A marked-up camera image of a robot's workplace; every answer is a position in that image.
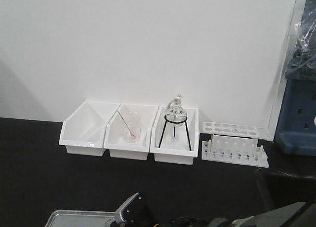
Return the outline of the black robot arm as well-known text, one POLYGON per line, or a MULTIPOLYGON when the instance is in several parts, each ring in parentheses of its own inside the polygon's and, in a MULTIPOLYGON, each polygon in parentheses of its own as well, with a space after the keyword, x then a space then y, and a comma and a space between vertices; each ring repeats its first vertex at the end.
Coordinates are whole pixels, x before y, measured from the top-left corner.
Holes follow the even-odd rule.
POLYGON ((316 202, 296 202, 247 218, 228 220, 218 217, 212 220, 175 220, 173 227, 314 227, 316 202))

